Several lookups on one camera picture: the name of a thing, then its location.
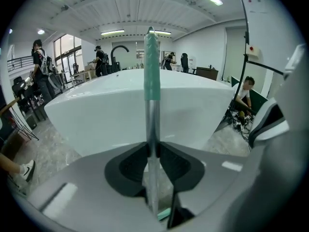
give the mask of metal pole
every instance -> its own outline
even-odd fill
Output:
[[[158,214],[160,143],[160,67],[159,41],[150,27],[145,36],[144,97],[146,109],[146,139],[148,144],[149,191],[148,204]]]
[[[159,158],[157,149],[160,143],[160,101],[145,101],[146,108],[146,138],[149,146],[149,204],[155,215],[158,213],[159,202]]]

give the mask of railing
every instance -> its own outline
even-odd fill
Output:
[[[33,57],[27,56],[22,58],[15,58],[8,61],[8,71],[11,72],[13,70],[21,69],[27,66],[33,65]]]

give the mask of metal rod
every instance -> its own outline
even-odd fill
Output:
[[[160,101],[145,101],[146,108],[146,138],[149,146],[149,204],[155,215],[158,213],[159,199],[159,158],[157,150],[160,143]]]

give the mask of curved black pipe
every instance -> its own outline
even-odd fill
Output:
[[[115,66],[115,63],[114,63],[114,50],[116,50],[116,49],[119,48],[119,47],[124,48],[124,49],[126,50],[126,52],[129,52],[129,49],[127,49],[124,45],[118,45],[118,46],[116,46],[116,47],[114,47],[114,48],[112,49],[112,52],[111,52],[111,59],[112,59],[112,70],[113,70],[113,72],[119,71],[119,70],[116,70],[116,66]]]

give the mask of door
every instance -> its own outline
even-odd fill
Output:
[[[70,82],[71,81],[70,76],[74,74],[74,71],[73,71],[73,64],[75,63],[74,54],[64,57],[62,61],[63,61],[63,70],[67,72],[65,73],[66,80],[67,82]]]

